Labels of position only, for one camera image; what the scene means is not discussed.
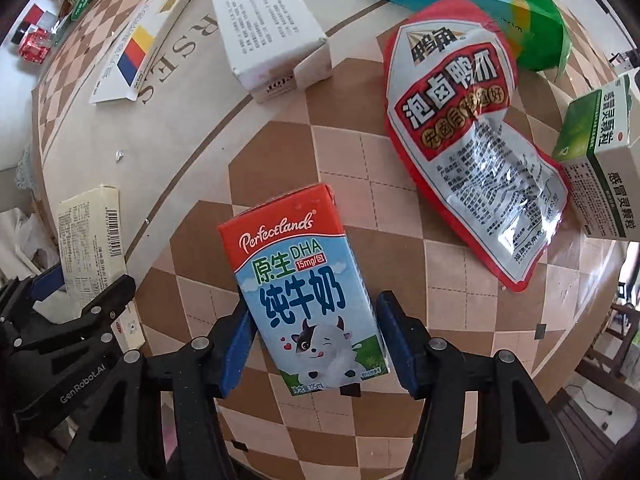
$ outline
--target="red carton top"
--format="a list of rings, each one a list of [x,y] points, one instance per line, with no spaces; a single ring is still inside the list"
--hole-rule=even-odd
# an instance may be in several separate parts
[[[255,253],[296,236],[342,236],[331,188],[315,184],[259,205],[218,226],[226,255],[238,272]]]

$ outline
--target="silver bolt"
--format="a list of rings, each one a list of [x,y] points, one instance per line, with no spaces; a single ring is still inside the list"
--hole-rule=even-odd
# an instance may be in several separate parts
[[[124,354],[124,362],[133,364],[138,359],[140,359],[140,352],[137,350],[129,350],[126,354]]]
[[[441,337],[432,337],[429,339],[429,346],[434,350],[444,350],[447,347],[447,342]]]
[[[207,346],[209,346],[209,339],[204,336],[197,337],[191,341],[191,347],[194,350],[204,350]]]
[[[516,360],[516,356],[509,350],[500,350],[498,352],[498,359],[503,363],[513,363]]]

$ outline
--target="cartoon cow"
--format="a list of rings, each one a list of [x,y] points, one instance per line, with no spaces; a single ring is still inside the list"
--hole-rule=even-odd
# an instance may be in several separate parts
[[[300,384],[322,383],[325,388],[339,388],[361,382],[366,368],[356,361],[344,321],[338,316],[337,325],[302,322],[302,332],[291,336],[296,343],[296,357],[300,361]]]

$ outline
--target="brown curved line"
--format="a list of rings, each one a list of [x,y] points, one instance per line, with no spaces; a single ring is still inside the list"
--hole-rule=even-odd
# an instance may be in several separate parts
[[[359,20],[363,16],[366,16],[370,12],[373,12],[374,10],[379,9],[380,7],[386,4],[388,4],[388,0],[380,0],[370,5],[369,7],[362,9],[360,12],[357,12],[353,16],[348,17],[346,20],[343,20],[342,22],[338,23],[334,27],[330,28],[326,33],[327,37],[330,38],[331,36],[336,34],[336,32],[345,28],[347,25],[355,22],[356,20]],[[245,96],[245,98],[242,99],[242,101],[240,101],[234,107],[234,109],[231,110],[224,117],[224,119],[222,119],[222,121],[218,123],[218,125],[211,131],[211,133],[200,143],[200,145],[196,148],[196,150],[193,153],[191,153],[191,156],[185,161],[185,163],[182,165],[180,170],[178,170],[178,172],[171,179],[171,182],[169,182],[169,185],[158,197],[158,200],[156,200],[156,203],[151,208],[151,211],[149,212],[149,214],[146,216],[145,223],[143,223],[140,226],[140,229],[138,229],[138,232],[133,237],[133,240],[131,241],[131,245],[129,246],[129,248],[127,249],[127,252],[124,255],[124,259],[126,262],[129,261],[129,258],[131,257],[131,253],[133,253],[133,251],[136,249],[136,247],[140,243],[140,240],[142,240],[142,237],[145,234],[146,228],[149,226],[149,223],[151,223],[153,219],[156,217],[156,215],[158,214],[158,211],[160,211],[160,208],[162,207],[162,204],[164,204],[164,202],[169,197],[171,192],[178,185],[178,182],[180,182],[180,179],[184,176],[185,173],[187,173],[187,170],[193,165],[193,163],[204,152],[204,150],[206,150],[207,147],[213,142],[213,139],[215,139],[218,136],[218,134],[224,128],[226,128],[226,126],[233,120],[233,118],[236,115],[238,115],[252,100],[253,98],[250,95]]]

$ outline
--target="checkered tablecloth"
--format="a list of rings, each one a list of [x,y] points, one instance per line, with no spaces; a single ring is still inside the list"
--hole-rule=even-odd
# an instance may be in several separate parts
[[[34,102],[42,151],[64,120],[61,110],[81,76],[139,1],[99,0],[57,53]],[[555,80],[554,71],[522,71],[506,117],[546,153],[556,143],[569,101],[614,77],[582,26],[567,10],[562,14],[574,42],[566,72]],[[391,289],[432,335],[477,354],[511,349],[534,376],[561,347],[598,290],[612,243],[585,238],[568,212],[527,290],[505,290],[418,195],[386,135],[382,48],[391,33],[365,38],[335,66],[331,79],[300,92],[290,107],[257,128],[226,169],[211,170],[228,174],[224,189],[216,191],[226,198],[212,200],[203,192],[169,243],[162,251],[158,247],[160,257],[140,283],[136,302],[148,352],[180,348],[236,306],[236,282],[216,225],[315,182],[335,192],[372,298]],[[186,164],[199,156],[194,152]],[[181,193],[172,185],[164,207]],[[240,385],[218,403],[228,449],[251,468],[283,480],[396,476],[411,449],[422,403],[410,398],[394,372],[365,381],[362,390],[359,398],[336,391],[292,397],[258,340]],[[465,434],[474,429],[476,394],[468,393],[467,400]]]

